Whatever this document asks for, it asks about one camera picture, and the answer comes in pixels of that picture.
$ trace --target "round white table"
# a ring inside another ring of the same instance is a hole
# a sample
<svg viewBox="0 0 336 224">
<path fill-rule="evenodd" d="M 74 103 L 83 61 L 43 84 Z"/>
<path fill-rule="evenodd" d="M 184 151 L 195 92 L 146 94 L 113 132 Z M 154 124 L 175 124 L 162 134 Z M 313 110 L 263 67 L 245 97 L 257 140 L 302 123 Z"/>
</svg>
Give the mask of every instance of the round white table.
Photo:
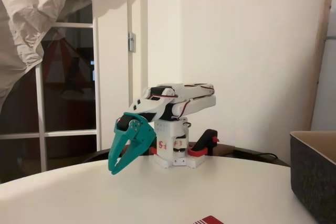
<svg viewBox="0 0 336 224">
<path fill-rule="evenodd" d="M 117 175 L 99 161 L 0 185 L 0 223 L 316 224 L 290 188 L 290 168 L 207 157 L 162 169 L 138 157 Z"/>
</svg>

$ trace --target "red and white object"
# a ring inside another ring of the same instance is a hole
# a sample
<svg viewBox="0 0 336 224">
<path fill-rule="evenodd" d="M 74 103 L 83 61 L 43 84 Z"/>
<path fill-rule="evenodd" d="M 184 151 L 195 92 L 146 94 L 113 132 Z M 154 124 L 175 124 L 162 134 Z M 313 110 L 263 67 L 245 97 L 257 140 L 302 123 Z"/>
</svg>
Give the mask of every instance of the red and white object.
<svg viewBox="0 0 336 224">
<path fill-rule="evenodd" d="M 208 216 L 202 220 L 198 220 L 197 222 L 194 222 L 194 224 L 224 224 L 224 223 L 219 221 L 213 216 Z"/>
</svg>

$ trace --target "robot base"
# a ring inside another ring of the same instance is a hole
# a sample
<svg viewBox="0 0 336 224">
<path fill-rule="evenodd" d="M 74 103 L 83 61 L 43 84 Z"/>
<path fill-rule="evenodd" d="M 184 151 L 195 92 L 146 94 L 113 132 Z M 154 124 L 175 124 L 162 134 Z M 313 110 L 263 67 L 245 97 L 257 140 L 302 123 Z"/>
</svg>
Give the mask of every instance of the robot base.
<svg viewBox="0 0 336 224">
<path fill-rule="evenodd" d="M 172 161 L 167 161 L 167 160 L 164 160 L 162 157 L 154 154 L 154 161 L 160 165 L 161 167 L 167 169 L 168 167 L 171 167 L 173 165 L 173 162 Z"/>
<path fill-rule="evenodd" d="M 198 168 L 205 161 L 205 155 L 200 157 L 187 157 L 187 166 L 190 168 Z"/>
<path fill-rule="evenodd" d="M 161 167 L 167 169 L 171 166 L 185 166 L 187 165 L 190 168 L 197 168 L 199 167 L 204 161 L 205 161 L 205 155 L 201 157 L 192 157 L 192 156 L 187 156 L 187 157 L 182 157 L 178 158 L 175 160 L 173 163 L 172 161 L 167 161 L 161 158 L 160 156 L 154 154 L 154 161 L 160 165 Z"/>
</svg>

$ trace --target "door hinge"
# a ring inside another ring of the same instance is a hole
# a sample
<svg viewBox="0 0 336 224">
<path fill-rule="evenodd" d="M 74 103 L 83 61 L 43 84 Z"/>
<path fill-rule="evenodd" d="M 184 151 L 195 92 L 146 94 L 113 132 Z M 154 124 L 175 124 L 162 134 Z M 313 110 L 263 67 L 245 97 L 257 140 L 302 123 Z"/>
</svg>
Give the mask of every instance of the door hinge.
<svg viewBox="0 0 336 224">
<path fill-rule="evenodd" d="M 135 34 L 131 32 L 128 33 L 128 51 L 135 52 Z"/>
</svg>

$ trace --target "glass door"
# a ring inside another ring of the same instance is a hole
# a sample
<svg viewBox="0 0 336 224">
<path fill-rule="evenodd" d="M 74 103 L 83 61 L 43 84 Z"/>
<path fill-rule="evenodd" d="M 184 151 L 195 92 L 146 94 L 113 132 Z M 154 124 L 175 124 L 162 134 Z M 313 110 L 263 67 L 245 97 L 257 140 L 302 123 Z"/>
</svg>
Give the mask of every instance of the glass door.
<svg viewBox="0 0 336 224">
<path fill-rule="evenodd" d="M 129 106 L 127 33 L 127 0 L 83 0 L 54 23 L 42 63 L 3 105 L 0 183 L 110 148 L 114 122 Z"/>
</svg>

